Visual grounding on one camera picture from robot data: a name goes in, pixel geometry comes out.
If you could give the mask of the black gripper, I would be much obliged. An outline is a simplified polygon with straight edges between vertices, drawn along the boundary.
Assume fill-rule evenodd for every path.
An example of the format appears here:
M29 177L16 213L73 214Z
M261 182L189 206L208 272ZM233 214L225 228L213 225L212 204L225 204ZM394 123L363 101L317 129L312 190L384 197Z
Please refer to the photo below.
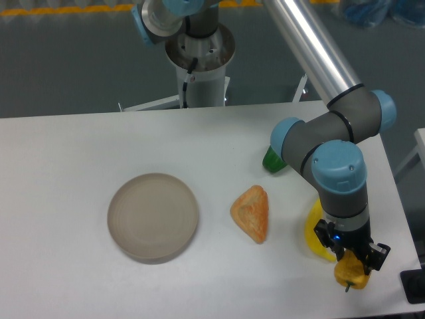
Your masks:
M388 245L372 240L369 220L354 231L341 231L335 223L321 219L314 231L321 244L335 254L337 262L346 250L352 251L361 262L365 275L370 275L372 270L380 270L390 252Z

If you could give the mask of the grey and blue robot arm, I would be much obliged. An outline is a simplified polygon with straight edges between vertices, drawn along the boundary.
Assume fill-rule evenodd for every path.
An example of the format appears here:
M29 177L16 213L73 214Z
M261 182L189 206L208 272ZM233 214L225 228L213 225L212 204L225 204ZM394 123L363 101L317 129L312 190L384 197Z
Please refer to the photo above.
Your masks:
M390 248L371 238L367 169L358 143L396 119L392 98L367 90L307 1L265 1L264 6L327 107L304 122L287 118L270 147L318 192L325 218L314 228L338 260L353 253L365 274L380 270ZM217 1L139 1L131 10L147 44L165 43L178 76L182 108L224 105L225 66L234 38L218 20ZM217 79L205 75L218 72Z

